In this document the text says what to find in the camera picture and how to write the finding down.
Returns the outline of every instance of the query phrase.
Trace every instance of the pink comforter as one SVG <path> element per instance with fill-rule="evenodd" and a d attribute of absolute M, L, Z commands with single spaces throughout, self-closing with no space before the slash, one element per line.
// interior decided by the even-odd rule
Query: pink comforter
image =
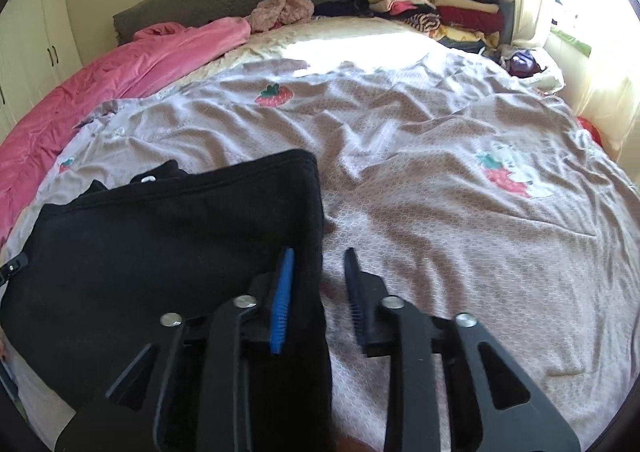
<path fill-rule="evenodd" d="M 241 46 L 249 35 L 250 26 L 243 18 L 143 35 L 98 58 L 52 90 L 0 145 L 0 245 L 75 136 L 78 124 L 96 106 L 115 98 L 146 98 Z"/>

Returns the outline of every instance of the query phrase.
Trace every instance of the red object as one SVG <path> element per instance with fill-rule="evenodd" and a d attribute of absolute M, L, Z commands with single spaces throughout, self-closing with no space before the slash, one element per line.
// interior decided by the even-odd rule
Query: red object
<path fill-rule="evenodd" d="M 580 123 L 580 126 L 582 128 L 584 128 L 589 134 L 591 134 L 591 138 L 598 144 L 600 145 L 602 148 L 604 148 L 602 146 L 602 138 L 600 137 L 600 132 L 598 132 L 598 129 L 595 128 L 592 124 L 591 121 L 589 121 L 588 119 L 583 118 L 582 116 L 578 116 L 577 117 L 578 123 Z"/>
<path fill-rule="evenodd" d="M 498 168 L 491 169 L 485 168 L 482 170 L 484 175 L 488 180 L 490 180 L 493 184 L 502 188 L 504 191 L 511 192 L 512 194 L 516 194 L 522 197 L 526 197 L 530 199 L 531 196 L 527 192 L 527 185 L 525 183 L 518 183 L 516 181 L 511 181 L 510 175 L 513 173 L 507 168 Z"/>
<path fill-rule="evenodd" d="M 267 85 L 267 88 L 260 93 L 255 102 L 262 106 L 280 106 L 291 98 L 293 98 L 293 92 L 291 92 L 290 88 L 274 83 L 273 85 Z"/>
<path fill-rule="evenodd" d="M 0 145 L 0 245 L 78 124 L 96 106 L 151 96 L 241 46 L 250 32 L 243 18 L 222 18 L 175 34 L 146 36 L 105 54 L 53 89 Z"/>
<path fill-rule="evenodd" d="M 406 1 L 394 2 L 391 5 L 391 9 L 389 10 L 389 14 L 390 15 L 399 15 L 403 11 L 409 11 L 409 9 L 418 9 L 418 8 L 416 6 L 414 6 L 411 2 L 406 2 Z"/>
<path fill-rule="evenodd" d="M 451 6 L 438 8 L 440 19 L 449 24 L 458 24 L 473 31 L 482 33 L 495 33 L 504 28 L 504 16 L 502 13 L 485 13 L 475 9 L 460 9 Z"/>

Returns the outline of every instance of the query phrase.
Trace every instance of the white wardrobe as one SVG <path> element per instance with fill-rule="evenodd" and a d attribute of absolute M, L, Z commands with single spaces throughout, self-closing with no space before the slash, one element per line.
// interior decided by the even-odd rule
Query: white wardrobe
<path fill-rule="evenodd" d="M 65 0 L 9 0 L 0 13 L 0 141 L 81 67 Z"/>

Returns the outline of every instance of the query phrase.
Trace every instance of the red sweater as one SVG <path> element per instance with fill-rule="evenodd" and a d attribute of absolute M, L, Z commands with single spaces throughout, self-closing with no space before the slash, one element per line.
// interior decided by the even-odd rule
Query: red sweater
<path fill-rule="evenodd" d="M 458 24 L 467 29 L 473 29 L 473 31 L 491 34 L 502 31 L 504 27 L 502 13 L 492 14 L 450 6 L 439 7 L 438 11 L 444 23 Z"/>

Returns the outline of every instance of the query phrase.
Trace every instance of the metal screw head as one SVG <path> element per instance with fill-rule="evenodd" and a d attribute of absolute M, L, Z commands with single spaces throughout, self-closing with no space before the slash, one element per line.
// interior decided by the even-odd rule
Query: metal screw head
<path fill-rule="evenodd" d="M 175 327 L 182 324 L 182 317 L 178 313 L 165 313 L 160 317 L 160 323 L 164 327 Z"/>
<path fill-rule="evenodd" d="M 478 319 L 471 313 L 460 313 L 456 315 L 456 324 L 460 327 L 473 327 L 478 323 Z"/>
<path fill-rule="evenodd" d="M 234 298 L 234 304 L 236 307 L 247 309 L 248 307 L 254 307 L 258 304 L 255 297 L 251 295 L 240 295 L 239 297 Z"/>
<path fill-rule="evenodd" d="M 382 305 L 387 309 L 399 309 L 404 306 L 404 300 L 400 297 L 388 296 L 382 299 Z"/>

